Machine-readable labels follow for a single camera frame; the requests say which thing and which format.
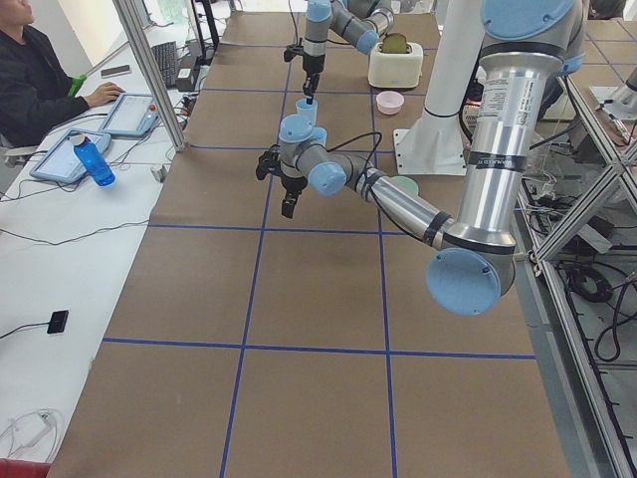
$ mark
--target hand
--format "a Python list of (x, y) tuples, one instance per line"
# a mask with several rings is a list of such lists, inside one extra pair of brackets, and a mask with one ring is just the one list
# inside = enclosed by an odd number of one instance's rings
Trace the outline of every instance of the hand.
[(84, 99), (89, 105), (89, 108), (95, 108), (115, 101), (122, 93), (123, 90), (115, 83), (104, 83), (103, 85), (99, 85), (94, 92), (84, 97)]

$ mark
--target black phone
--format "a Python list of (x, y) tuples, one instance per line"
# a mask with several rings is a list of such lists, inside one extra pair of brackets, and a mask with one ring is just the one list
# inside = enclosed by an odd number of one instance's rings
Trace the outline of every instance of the black phone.
[(102, 78), (116, 77), (117, 75), (125, 75), (130, 73), (130, 65), (121, 65), (120, 67), (104, 68), (102, 70)]
[(51, 321), (49, 322), (47, 334), (61, 334), (67, 326), (68, 316), (69, 311), (56, 311), (51, 314)]

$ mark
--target black jacket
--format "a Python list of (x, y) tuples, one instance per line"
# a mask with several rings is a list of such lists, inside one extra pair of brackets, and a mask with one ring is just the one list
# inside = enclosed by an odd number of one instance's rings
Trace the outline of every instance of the black jacket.
[(83, 98), (68, 98), (64, 73), (49, 38), (24, 27), (27, 46), (0, 31), (0, 133), (14, 146), (39, 144), (57, 124), (85, 112)]

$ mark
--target tablet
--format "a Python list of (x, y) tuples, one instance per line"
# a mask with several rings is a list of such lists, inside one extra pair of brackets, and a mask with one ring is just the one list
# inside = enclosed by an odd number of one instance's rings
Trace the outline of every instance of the tablet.
[(80, 133), (85, 134), (95, 144), (100, 153), (104, 153), (110, 146), (110, 134), (108, 133), (71, 128), (38, 161), (31, 169), (30, 174), (38, 179), (46, 179), (63, 184), (70, 184), (79, 180), (87, 170), (75, 155), (69, 138)]
[(100, 131), (111, 136), (142, 137), (159, 118), (151, 95), (122, 93), (100, 126)]

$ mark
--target power adapter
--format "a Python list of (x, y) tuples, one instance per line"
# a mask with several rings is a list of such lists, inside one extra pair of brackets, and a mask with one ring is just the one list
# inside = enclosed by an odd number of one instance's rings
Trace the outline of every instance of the power adapter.
[(61, 334), (67, 326), (69, 311), (56, 311), (51, 314), (51, 321), (47, 328), (47, 334)]
[(198, 58), (194, 55), (185, 55), (179, 60), (179, 71), (175, 85), (180, 92), (194, 92), (199, 78)]

